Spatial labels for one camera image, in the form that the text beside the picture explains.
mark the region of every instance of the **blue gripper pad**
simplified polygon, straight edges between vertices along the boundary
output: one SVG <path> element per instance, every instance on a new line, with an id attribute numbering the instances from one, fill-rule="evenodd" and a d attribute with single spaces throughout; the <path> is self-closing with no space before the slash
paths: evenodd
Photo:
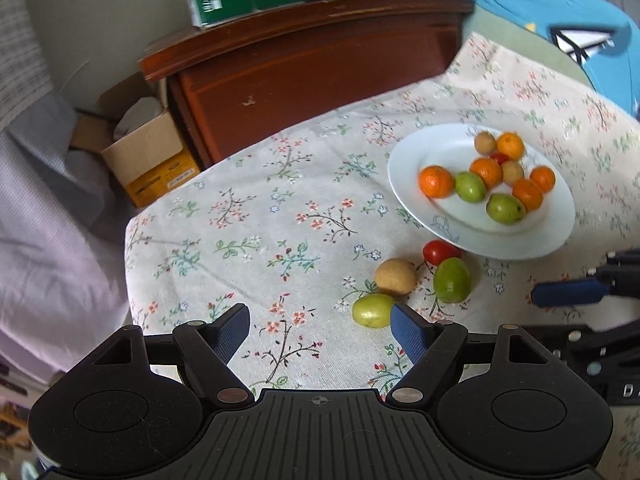
<path id="1" fill-rule="evenodd" d="M 251 319 L 246 305 L 235 304 L 212 324 L 218 329 L 218 340 L 212 349 L 226 365 L 249 335 Z"/>
<path id="2" fill-rule="evenodd" d="M 542 308 L 599 303 L 609 294 L 609 285 L 595 278 L 565 282 L 537 283 L 531 291 L 531 301 Z"/>
<path id="3" fill-rule="evenodd" d="M 391 333 L 413 364 L 427 349 L 422 335 L 429 322 L 410 306 L 396 303 L 391 307 Z"/>

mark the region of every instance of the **white plate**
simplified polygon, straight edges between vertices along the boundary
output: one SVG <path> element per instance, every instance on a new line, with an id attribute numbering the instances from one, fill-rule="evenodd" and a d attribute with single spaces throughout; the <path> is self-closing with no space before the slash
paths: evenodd
<path id="1" fill-rule="evenodd" d="M 389 158 L 389 182 L 404 208 L 429 231 L 470 253 L 502 260 L 530 260 L 560 248 L 571 235 L 575 206 L 571 191 L 552 163 L 528 144 L 520 161 L 525 176 L 536 166 L 553 168 L 556 186 L 546 193 L 542 206 L 516 225 L 498 224 L 486 213 L 486 200 L 464 202 L 453 194 L 430 200 L 418 187 L 418 174 L 424 167 L 438 165 L 452 174 L 467 171 L 478 158 L 474 137 L 482 131 L 495 137 L 501 132 L 485 126 L 440 124 L 404 138 Z M 491 192 L 511 192 L 505 184 Z"/>

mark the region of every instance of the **orange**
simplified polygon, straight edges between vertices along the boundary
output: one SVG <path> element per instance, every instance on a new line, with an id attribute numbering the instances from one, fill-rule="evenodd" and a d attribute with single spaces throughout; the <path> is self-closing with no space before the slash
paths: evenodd
<path id="1" fill-rule="evenodd" d="M 554 170 L 548 166 L 538 166 L 531 171 L 529 176 L 533 182 L 538 184 L 538 187 L 544 192 L 548 193 L 556 185 L 556 174 Z"/>
<path id="2" fill-rule="evenodd" d="M 524 142 L 518 134 L 504 132 L 495 144 L 498 152 L 508 155 L 511 160 L 520 160 L 524 155 Z"/>
<path id="3" fill-rule="evenodd" d="M 454 181 L 442 166 L 428 166 L 418 175 L 418 186 L 429 198 L 444 198 L 453 191 Z"/>
<path id="4" fill-rule="evenodd" d="M 502 182 L 502 168 L 492 158 L 476 158 L 471 163 L 469 171 L 479 176 L 487 189 L 496 187 Z"/>
<path id="5" fill-rule="evenodd" d="M 527 213 L 538 209 L 544 199 L 538 184 L 528 178 L 521 178 L 513 184 L 511 194 L 522 202 Z"/>

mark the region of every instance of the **red tomato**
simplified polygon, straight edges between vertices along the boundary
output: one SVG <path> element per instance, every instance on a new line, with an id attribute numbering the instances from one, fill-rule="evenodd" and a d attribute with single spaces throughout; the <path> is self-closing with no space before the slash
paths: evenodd
<path id="1" fill-rule="evenodd" d="M 492 158 L 500 165 L 504 164 L 505 162 L 509 162 L 511 160 L 509 158 L 509 155 L 505 155 L 504 153 L 500 153 L 500 152 L 495 152 L 489 158 Z"/>
<path id="2" fill-rule="evenodd" d="M 444 240 L 432 240 L 422 248 L 422 256 L 431 265 L 439 266 L 449 258 L 461 258 L 462 251 Z"/>

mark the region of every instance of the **wooden cabinet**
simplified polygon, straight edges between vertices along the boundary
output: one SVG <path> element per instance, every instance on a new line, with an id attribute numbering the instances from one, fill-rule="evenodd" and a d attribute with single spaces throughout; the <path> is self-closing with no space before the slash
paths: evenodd
<path id="1" fill-rule="evenodd" d="M 444 72 L 472 0 L 317 0 L 150 47 L 205 167 L 334 108 Z"/>

